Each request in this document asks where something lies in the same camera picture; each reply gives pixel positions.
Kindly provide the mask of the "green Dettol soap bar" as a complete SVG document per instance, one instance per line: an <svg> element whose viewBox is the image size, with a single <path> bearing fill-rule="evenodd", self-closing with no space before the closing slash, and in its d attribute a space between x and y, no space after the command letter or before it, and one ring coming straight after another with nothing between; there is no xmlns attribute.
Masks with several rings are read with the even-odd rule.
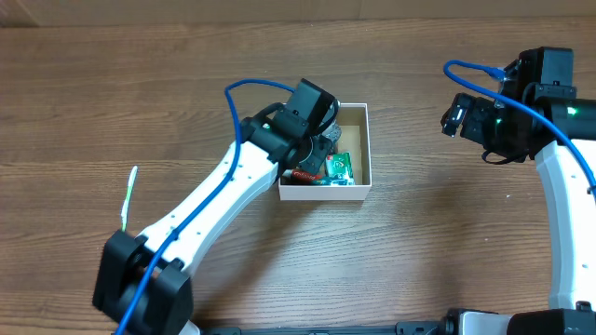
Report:
<svg viewBox="0 0 596 335"><path fill-rule="evenodd" d="M329 177L351 178L355 184L351 155L349 152L329 154L325 159L325 170Z"/></svg>

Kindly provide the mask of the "green toothpaste tube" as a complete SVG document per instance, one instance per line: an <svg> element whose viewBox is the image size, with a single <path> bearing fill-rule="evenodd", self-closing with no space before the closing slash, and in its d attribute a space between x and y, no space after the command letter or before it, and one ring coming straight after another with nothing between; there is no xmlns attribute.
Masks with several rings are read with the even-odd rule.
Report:
<svg viewBox="0 0 596 335"><path fill-rule="evenodd" d="M305 185L332 186L332 185L352 185L354 181L351 178L338 178L322 175L310 174L299 169L286 170L282 176L291 182Z"/></svg>

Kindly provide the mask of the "green white toothbrush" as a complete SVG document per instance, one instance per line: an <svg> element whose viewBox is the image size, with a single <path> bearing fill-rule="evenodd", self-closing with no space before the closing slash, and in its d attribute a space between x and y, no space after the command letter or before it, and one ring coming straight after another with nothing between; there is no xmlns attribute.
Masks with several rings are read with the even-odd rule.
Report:
<svg viewBox="0 0 596 335"><path fill-rule="evenodd" d="M122 205L122 208L120 211L121 231L122 232L125 232L128 227L129 204L130 204L130 200L131 200L132 193L134 190L134 184L136 181L137 174L138 174L138 167L133 166L129 173L126 195L125 195L123 205Z"/></svg>

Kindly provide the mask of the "clear pump soap bottle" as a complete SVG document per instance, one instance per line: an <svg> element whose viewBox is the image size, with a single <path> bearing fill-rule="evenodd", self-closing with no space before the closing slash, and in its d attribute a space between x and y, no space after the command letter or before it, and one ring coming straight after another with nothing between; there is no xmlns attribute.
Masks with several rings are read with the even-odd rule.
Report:
<svg viewBox="0 0 596 335"><path fill-rule="evenodd" d="M325 115L322 125L325 126L321 135L330 140L333 144L336 144L342 135L342 129L337 124L336 118L339 112L339 103L336 101L330 110Z"/></svg>

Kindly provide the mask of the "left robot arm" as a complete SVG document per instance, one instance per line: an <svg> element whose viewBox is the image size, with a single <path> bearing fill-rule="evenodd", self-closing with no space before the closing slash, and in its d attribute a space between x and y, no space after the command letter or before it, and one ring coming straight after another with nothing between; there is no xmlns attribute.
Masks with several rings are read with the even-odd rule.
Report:
<svg viewBox="0 0 596 335"><path fill-rule="evenodd" d="M118 334L197 334L192 278L235 217L282 174L300 164L317 169L326 154L340 102L303 79L287 102L240 119L230 109L235 139L222 161L171 213L133 236L120 228L106 241L93 305Z"/></svg>

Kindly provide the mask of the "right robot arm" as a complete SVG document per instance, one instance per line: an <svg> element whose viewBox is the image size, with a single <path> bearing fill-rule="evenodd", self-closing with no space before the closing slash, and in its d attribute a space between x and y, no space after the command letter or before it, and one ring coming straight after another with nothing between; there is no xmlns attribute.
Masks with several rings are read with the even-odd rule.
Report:
<svg viewBox="0 0 596 335"><path fill-rule="evenodd" d="M449 60L444 74L466 88L440 124L482 146L499 164L535 161L551 244L546 310L503 315L453 308L424 334L592 334L595 331L595 102L573 84L574 52L524 50L505 67Z"/></svg>

